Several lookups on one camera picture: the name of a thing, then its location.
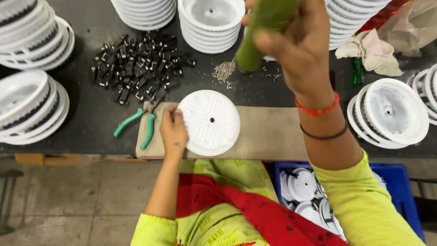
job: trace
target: orange thread bracelet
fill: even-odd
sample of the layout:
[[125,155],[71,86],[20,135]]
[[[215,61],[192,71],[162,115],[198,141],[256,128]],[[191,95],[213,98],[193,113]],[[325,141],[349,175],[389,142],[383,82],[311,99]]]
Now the orange thread bracelet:
[[334,104],[332,104],[331,106],[329,106],[327,108],[324,108],[324,109],[314,110],[314,109],[304,108],[304,107],[299,105],[297,100],[295,100],[295,104],[296,104],[296,107],[298,109],[304,111],[305,113],[311,114],[312,117],[316,117],[318,115],[325,114],[326,112],[329,112],[329,111],[333,110],[338,105],[338,102],[340,101],[340,98],[338,97],[337,92],[334,92],[334,95],[335,95],[335,102],[334,102]]

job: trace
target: plastic bag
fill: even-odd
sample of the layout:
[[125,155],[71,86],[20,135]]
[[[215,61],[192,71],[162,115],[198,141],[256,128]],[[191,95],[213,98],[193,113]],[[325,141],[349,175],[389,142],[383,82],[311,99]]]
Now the plastic bag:
[[420,48],[437,38],[437,1],[414,0],[402,6],[379,29],[379,38],[405,56],[421,56]]

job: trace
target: green pliers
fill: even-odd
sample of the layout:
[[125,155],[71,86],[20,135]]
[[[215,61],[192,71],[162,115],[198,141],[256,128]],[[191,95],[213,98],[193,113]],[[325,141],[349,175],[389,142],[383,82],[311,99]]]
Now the green pliers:
[[155,131],[155,119],[156,115],[153,114],[153,111],[158,106],[158,104],[161,102],[161,99],[165,95],[165,90],[162,88],[160,90],[157,90],[155,94],[153,95],[152,99],[150,100],[149,104],[147,105],[146,111],[143,111],[143,109],[138,109],[137,113],[130,116],[129,118],[123,120],[123,122],[117,127],[117,129],[114,132],[114,137],[118,137],[123,131],[123,129],[133,122],[134,120],[137,120],[141,118],[141,116],[145,113],[149,113],[149,116],[147,117],[147,135],[146,139],[142,142],[140,148],[141,150],[144,150],[149,145],[150,141],[152,140],[153,133]]

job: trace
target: concrete floor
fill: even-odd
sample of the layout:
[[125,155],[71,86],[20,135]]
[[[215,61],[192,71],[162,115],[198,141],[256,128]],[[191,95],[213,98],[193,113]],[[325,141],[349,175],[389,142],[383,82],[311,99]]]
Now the concrete floor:
[[[435,160],[403,162],[411,176],[437,177]],[[4,208],[8,216],[1,221],[17,231],[0,236],[1,246],[117,246],[130,244],[160,164],[102,161],[61,167],[0,160],[0,172],[11,168],[25,176],[17,179]],[[437,199],[436,186],[427,187],[426,194]],[[437,234],[425,235],[428,245],[437,245]]]

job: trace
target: black workbench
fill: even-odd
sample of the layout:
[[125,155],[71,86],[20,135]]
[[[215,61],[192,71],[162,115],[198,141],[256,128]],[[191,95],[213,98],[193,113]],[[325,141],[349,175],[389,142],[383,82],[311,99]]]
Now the black workbench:
[[[13,146],[0,144],[0,153],[46,153],[46,154],[135,154],[135,146],[139,129],[139,121],[125,129],[116,139],[113,136],[118,124],[136,112],[142,104],[135,97],[130,98],[129,106],[121,106],[112,102],[110,91],[93,84],[91,67],[95,64],[94,55],[102,43],[113,42],[122,33],[140,37],[140,31],[126,26],[118,17],[108,0],[48,0],[56,14],[68,21],[76,36],[76,44],[71,58],[60,68],[49,71],[67,90],[70,98],[70,110],[64,124],[53,135],[35,144]],[[282,77],[273,81],[267,74],[279,74],[280,67],[274,62],[266,62],[267,71],[260,70],[252,76],[235,72],[230,78],[232,89],[220,85],[211,73],[216,65],[230,61],[240,44],[244,28],[240,30],[240,38],[228,51],[207,55],[194,51],[189,47],[179,29],[179,19],[175,18],[165,28],[164,33],[177,34],[178,48],[184,52],[192,52],[198,63],[195,68],[184,68],[181,86],[172,90],[165,98],[167,102],[180,102],[186,95],[203,89],[215,90],[229,97],[235,105],[262,107],[294,107],[294,96],[284,84]],[[335,84],[345,109],[349,100],[360,88],[353,87],[352,60],[337,60],[334,52],[330,53],[330,69],[335,72]],[[401,69],[405,71],[399,79],[406,79],[418,70],[429,68],[437,63],[437,57],[413,58],[400,60]],[[0,78],[15,73],[0,66]],[[382,78],[373,72],[366,73],[365,83]],[[430,126],[427,137],[415,146],[399,150],[378,148],[363,140],[362,147],[372,157],[405,157],[428,158],[437,157],[437,126]]]

